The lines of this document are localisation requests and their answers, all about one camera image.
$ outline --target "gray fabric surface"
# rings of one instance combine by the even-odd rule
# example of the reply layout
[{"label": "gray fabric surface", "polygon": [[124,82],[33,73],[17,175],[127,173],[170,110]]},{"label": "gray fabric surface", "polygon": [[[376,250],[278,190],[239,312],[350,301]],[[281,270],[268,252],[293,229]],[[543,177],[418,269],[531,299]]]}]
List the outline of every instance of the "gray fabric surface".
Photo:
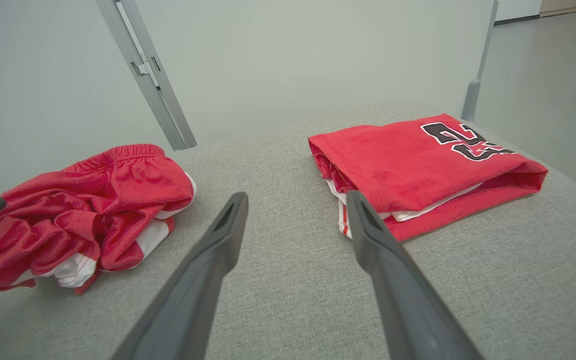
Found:
[{"label": "gray fabric surface", "polygon": [[[50,280],[0,292],[0,359],[108,358],[237,191],[249,195],[246,233],[206,358],[388,358],[370,278],[337,229],[337,201],[307,137],[436,114],[416,103],[370,105],[174,153],[199,187],[174,232],[136,269],[103,274],[83,296]],[[576,183],[551,171],[541,193],[405,246],[486,358],[576,359]]]}]

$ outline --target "gray floor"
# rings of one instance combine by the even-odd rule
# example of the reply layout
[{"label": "gray floor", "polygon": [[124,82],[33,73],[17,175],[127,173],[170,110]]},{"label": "gray floor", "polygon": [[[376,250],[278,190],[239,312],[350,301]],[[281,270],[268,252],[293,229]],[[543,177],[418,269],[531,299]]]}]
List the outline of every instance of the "gray floor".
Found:
[{"label": "gray floor", "polygon": [[576,13],[494,27],[475,118],[576,180]]}]

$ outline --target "red fabric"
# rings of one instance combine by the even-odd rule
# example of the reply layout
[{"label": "red fabric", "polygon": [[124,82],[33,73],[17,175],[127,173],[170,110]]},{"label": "red fabric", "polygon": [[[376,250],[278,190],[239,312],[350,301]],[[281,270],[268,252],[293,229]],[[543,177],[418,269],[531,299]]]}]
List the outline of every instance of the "red fabric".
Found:
[{"label": "red fabric", "polygon": [[75,253],[99,260],[97,273],[130,269],[144,257],[135,239],[148,223],[162,209],[187,207],[193,196],[181,167],[150,144],[115,147],[32,178],[1,195],[0,290],[33,287],[32,279],[11,284]]},{"label": "red fabric", "polygon": [[537,193],[548,173],[447,114],[361,125],[308,140],[322,177],[333,180],[338,192],[361,191],[378,213],[420,211],[483,183],[417,218],[388,217],[385,223],[399,241]]}]

